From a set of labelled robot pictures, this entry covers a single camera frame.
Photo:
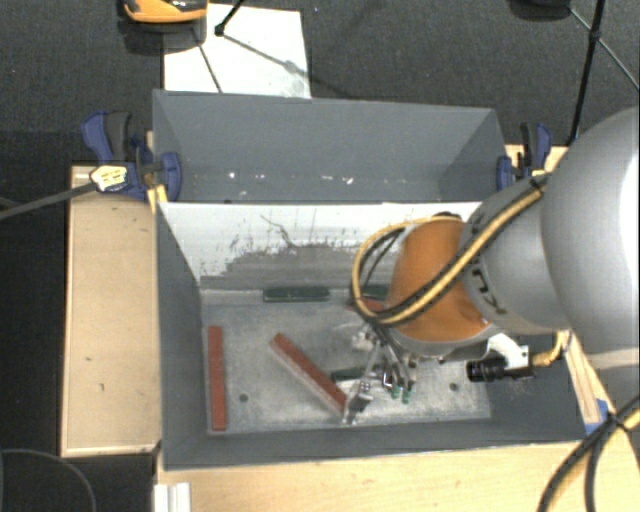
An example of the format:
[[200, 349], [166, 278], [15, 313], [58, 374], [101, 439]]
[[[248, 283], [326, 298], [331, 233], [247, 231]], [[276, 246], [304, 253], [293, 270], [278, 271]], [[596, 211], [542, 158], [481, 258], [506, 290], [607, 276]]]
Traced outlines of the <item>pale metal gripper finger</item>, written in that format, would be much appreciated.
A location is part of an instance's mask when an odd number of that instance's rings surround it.
[[342, 423], [352, 425], [362, 409], [362, 382], [355, 381], [348, 390], [343, 410]]
[[370, 393], [371, 385], [367, 381], [360, 381], [355, 387], [353, 397], [353, 415], [361, 414], [373, 400]]

